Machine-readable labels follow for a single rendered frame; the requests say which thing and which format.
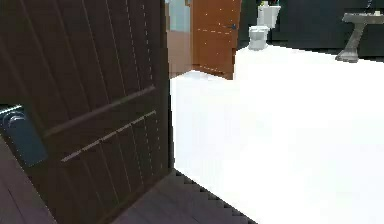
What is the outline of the grey pedestal sink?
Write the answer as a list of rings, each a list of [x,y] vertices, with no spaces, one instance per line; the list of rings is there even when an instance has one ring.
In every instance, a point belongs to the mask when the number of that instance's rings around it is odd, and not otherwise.
[[[342,21],[353,23],[354,29],[345,48],[338,53],[335,59],[337,61],[357,63],[359,60],[357,48],[365,27],[367,25],[383,25],[384,14],[380,11],[374,13],[345,13]]]

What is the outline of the orange brown room door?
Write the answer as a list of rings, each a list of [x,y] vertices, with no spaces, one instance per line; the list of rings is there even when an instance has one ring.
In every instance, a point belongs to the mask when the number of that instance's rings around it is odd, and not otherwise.
[[[191,1],[192,68],[233,79],[242,0]],[[237,29],[222,27],[236,24]]]

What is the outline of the dark brown room door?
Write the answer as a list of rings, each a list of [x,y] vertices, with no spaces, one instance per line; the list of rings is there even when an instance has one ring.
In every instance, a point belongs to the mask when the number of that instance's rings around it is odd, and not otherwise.
[[[0,0],[0,109],[21,105],[48,158],[0,127],[4,222],[113,224],[171,170],[163,0]]]

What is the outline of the white toilet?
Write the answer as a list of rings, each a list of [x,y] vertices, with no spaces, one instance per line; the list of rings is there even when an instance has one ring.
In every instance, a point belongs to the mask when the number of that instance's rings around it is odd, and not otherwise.
[[[258,6],[257,24],[249,27],[250,50],[260,51],[268,47],[268,33],[275,28],[280,9],[280,5],[269,5],[267,1]]]

